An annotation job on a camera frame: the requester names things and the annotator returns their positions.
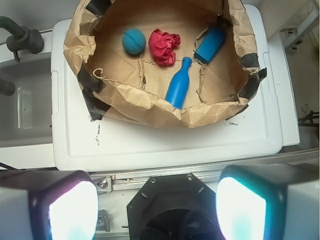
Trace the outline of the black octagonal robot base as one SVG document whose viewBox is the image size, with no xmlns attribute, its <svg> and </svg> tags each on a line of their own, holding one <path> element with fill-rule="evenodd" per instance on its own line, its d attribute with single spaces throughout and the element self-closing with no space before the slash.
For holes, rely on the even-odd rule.
<svg viewBox="0 0 320 240">
<path fill-rule="evenodd" d="M 127 207 L 131 240 L 223 240 L 216 193 L 194 178 L 145 184 Z"/>
</svg>

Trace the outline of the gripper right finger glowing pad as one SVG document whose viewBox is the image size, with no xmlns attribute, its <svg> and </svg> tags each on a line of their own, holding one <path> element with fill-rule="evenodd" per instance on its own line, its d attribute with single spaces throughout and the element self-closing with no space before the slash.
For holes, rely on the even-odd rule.
<svg viewBox="0 0 320 240">
<path fill-rule="evenodd" d="M 315 164 L 232 164 L 216 189 L 227 240 L 318 240 L 320 169 Z"/>
</svg>

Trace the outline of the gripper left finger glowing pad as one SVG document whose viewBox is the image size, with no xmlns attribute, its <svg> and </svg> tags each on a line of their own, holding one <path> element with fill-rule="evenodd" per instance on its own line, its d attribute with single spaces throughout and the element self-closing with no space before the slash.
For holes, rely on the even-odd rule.
<svg viewBox="0 0 320 240">
<path fill-rule="evenodd" d="M 2 240 L 91 240 L 99 200 L 82 170 L 3 170 L 0 173 Z"/>
</svg>

